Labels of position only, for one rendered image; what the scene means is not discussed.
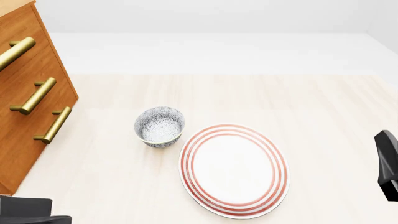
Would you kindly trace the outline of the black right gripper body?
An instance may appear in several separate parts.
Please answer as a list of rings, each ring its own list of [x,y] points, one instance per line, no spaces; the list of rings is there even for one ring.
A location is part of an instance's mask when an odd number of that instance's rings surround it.
[[[398,202],[398,180],[379,180],[378,184],[390,202]]]

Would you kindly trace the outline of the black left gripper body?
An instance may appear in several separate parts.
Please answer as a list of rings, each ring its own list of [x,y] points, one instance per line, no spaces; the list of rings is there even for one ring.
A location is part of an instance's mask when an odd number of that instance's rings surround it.
[[[34,218],[0,217],[0,224],[72,224],[71,216]]]

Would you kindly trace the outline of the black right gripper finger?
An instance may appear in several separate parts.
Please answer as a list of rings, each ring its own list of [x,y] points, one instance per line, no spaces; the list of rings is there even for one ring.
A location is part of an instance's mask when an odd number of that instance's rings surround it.
[[[398,180],[398,140],[388,130],[374,137],[379,158],[379,182]]]

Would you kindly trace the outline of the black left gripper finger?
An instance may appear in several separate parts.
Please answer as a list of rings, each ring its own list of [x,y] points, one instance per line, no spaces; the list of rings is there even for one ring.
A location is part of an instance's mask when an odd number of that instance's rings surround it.
[[[52,199],[0,195],[0,217],[51,216]]]

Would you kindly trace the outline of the grey patterned bowl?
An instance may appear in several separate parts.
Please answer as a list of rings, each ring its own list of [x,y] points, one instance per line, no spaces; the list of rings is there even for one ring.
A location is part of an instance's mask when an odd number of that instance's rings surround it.
[[[176,143],[185,127],[184,115],[175,108],[158,106],[137,117],[134,130],[140,140],[154,148],[165,148]]]

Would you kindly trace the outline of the wooden cabinet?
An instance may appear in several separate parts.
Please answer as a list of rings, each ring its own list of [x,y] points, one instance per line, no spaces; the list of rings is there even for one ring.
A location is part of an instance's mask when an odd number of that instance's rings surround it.
[[[78,100],[35,2],[0,0],[0,195],[17,192]]]

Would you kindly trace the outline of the wooden drawer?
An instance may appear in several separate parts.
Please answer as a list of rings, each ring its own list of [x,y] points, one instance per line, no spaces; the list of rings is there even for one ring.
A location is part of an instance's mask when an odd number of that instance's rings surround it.
[[[54,78],[56,84],[34,108],[30,115],[11,111],[11,105],[22,105],[37,91],[35,82],[44,82]],[[22,121],[29,118],[43,117],[53,110],[64,106],[73,106],[76,102],[74,92],[53,52],[46,46],[15,74],[0,75],[0,123]]]
[[[0,123],[0,194],[12,195],[17,191],[46,146],[32,138],[45,134],[56,118],[51,113]]]
[[[0,76],[17,72],[49,44],[32,6],[22,7],[0,17],[0,54],[11,48],[10,41],[20,41],[26,37],[33,38],[36,44],[1,70]]]

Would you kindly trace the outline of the white plate with red rings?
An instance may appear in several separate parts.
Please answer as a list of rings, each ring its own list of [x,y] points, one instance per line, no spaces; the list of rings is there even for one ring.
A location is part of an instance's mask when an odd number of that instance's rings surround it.
[[[197,204],[237,220],[274,210],[290,184],[282,151],[265,134],[239,124],[214,124],[197,131],[183,145],[178,169]]]

